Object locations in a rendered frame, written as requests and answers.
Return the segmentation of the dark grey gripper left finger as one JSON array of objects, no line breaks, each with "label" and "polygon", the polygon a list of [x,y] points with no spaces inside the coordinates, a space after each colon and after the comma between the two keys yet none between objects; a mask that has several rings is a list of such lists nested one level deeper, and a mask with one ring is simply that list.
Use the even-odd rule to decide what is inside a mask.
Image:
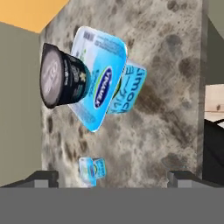
[{"label": "dark grey gripper left finger", "polygon": [[35,171],[29,177],[4,185],[3,188],[22,187],[22,188],[58,188],[58,171]]}]

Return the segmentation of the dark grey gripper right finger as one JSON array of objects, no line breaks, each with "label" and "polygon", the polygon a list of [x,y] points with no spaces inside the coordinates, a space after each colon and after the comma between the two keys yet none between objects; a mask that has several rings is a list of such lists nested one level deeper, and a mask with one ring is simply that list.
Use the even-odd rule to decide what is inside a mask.
[{"label": "dark grey gripper right finger", "polygon": [[197,178],[190,171],[168,171],[167,178],[170,188],[221,188],[221,185]]}]

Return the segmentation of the black yogurt cup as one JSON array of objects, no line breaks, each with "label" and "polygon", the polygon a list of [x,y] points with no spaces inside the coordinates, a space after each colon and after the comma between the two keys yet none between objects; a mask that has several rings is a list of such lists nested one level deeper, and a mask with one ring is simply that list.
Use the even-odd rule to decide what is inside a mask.
[{"label": "black yogurt cup", "polygon": [[49,109],[82,100],[90,88],[91,74],[78,58],[44,43],[39,72],[39,89]]}]

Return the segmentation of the large blue yogurt container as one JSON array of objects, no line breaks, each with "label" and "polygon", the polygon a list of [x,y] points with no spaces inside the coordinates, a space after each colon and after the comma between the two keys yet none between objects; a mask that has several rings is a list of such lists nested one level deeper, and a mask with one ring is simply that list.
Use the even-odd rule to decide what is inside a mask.
[{"label": "large blue yogurt container", "polygon": [[123,40],[82,26],[74,37],[71,54],[80,59],[91,74],[87,96],[70,106],[89,131],[96,132],[106,115],[132,110],[147,69],[128,59]]}]

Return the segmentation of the black appliance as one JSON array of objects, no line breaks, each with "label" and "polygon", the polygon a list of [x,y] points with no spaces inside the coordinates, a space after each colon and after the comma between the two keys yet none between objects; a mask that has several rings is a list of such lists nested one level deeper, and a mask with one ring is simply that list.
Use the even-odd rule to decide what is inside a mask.
[{"label": "black appliance", "polygon": [[219,123],[204,120],[202,178],[224,186],[224,128]]}]

